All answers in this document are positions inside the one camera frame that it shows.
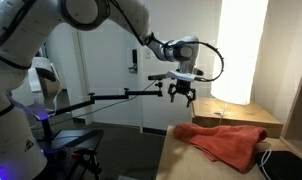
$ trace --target red cloth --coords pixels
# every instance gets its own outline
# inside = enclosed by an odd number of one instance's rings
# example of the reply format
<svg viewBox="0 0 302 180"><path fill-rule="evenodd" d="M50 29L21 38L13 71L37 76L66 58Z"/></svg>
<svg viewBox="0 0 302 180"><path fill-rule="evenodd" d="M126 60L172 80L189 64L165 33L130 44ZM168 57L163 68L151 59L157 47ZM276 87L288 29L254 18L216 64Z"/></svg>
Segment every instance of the red cloth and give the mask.
<svg viewBox="0 0 302 180"><path fill-rule="evenodd" d="M173 130L174 137L202 150L211 161L221 161L243 173L248 168L254 146L267 137L256 126L217 126L204 128L182 123Z"/></svg>

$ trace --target floor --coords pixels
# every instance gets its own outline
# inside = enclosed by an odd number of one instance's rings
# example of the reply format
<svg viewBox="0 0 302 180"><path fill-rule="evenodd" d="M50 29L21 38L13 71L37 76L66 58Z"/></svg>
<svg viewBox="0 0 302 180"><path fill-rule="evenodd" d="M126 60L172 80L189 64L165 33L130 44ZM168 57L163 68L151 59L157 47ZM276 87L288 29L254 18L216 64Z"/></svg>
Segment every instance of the floor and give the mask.
<svg viewBox="0 0 302 180"><path fill-rule="evenodd" d="M66 92L59 95L58 102L60 102L59 104L62 104L62 106L68 105ZM46 104L47 107L52 107L50 99ZM70 114L63 114L50 119L50 123L61 122L70 117ZM35 119L31 116L29 116L29 122L31 126L36 123ZM34 129L35 134L43 133L41 125L37 125ZM73 120L52 126L53 131L60 129L104 130L104 136L97 150L97 160L102 168L100 179L155 179L164 143L164 136L140 133L138 127L104 123L85 125L76 123ZM95 178L88 172L85 175L85 179L93 180Z"/></svg>

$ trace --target red towel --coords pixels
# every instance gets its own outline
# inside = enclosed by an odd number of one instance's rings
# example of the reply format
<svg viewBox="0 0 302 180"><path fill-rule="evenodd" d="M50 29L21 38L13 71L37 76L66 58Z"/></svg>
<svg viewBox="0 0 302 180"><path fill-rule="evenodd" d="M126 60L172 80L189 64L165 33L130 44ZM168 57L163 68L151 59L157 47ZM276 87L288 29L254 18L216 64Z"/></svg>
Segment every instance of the red towel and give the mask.
<svg viewBox="0 0 302 180"><path fill-rule="evenodd" d="M211 161L221 161L243 173L248 168L254 146L267 137L267 131L256 126L217 126L204 128L196 124L177 125L175 138L202 150Z"/></svg>

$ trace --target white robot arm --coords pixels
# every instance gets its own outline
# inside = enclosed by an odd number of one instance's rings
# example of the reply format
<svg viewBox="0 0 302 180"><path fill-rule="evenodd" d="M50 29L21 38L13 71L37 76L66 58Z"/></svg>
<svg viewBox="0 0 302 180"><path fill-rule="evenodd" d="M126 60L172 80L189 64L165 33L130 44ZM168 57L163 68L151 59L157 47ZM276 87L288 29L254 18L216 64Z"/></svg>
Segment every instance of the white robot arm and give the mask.
<svg viewBox="0 0 302 180"><path fill-rule="evenodd" d="M168 77L181 79L178 93L189 93L196 76L180 77L199 74L198 39L157 40L149 30L149 11L138 0L0 0L0 179L32 179L47 162L26 115L13 105L8 92L21 85L34 55L58 24L87 31L107 18L136 36L159 60L179 62L179 72Z"/></svg>

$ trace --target wooden table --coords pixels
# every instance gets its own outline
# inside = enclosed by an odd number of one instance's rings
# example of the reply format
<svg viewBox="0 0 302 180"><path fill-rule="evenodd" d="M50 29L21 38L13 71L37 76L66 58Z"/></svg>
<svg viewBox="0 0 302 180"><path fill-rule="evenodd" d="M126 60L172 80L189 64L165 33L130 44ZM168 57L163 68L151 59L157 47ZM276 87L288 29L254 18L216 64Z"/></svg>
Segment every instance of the wooden table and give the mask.
<svg viewBox="0 0 302 180"><path fill-rule="evenodd" d="M225 102L215 98L197 98L191 104L192 123L203 127L215 127L219 125L221 113ZM266 128L268 137L279 138L283 123L279 122L271 114L259 105L251 102L248 105L236 105L228 103L221 125L252 125Z"/></svg>
<svg viewBox="0 0 302 180"><path fill-rule="evenodd" d="M187 143L176 140L173 137L172 131L173 127L168 127L157 173L157 180L265 179L257 165L248 173L241 174L219 161L211 162L200 150ZM267 138L265 141L271 144L273 151L288 151L279 139Z"/></svg>

